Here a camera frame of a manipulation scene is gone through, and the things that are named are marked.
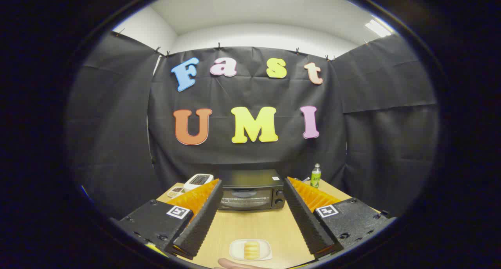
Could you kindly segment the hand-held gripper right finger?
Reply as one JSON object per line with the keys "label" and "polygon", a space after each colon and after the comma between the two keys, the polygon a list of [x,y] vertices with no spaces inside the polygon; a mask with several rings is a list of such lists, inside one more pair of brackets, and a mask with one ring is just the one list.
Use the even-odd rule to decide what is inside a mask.
{"label": "hand-held gripper right finger", "polygon": [[358,198],[340,200],[290,177],[283,192],[315,258],[358,246],[394,221]]}

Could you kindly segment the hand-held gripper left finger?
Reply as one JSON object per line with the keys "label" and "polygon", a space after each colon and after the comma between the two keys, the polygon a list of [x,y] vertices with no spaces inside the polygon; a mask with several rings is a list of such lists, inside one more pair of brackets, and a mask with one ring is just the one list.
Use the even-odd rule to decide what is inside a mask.
{"label": "hand-held gripper left finger", "polygon": [[117,222],[138,242],[192,260],[199,252],[223,195],[215,179],[168,202],[150,200]]}

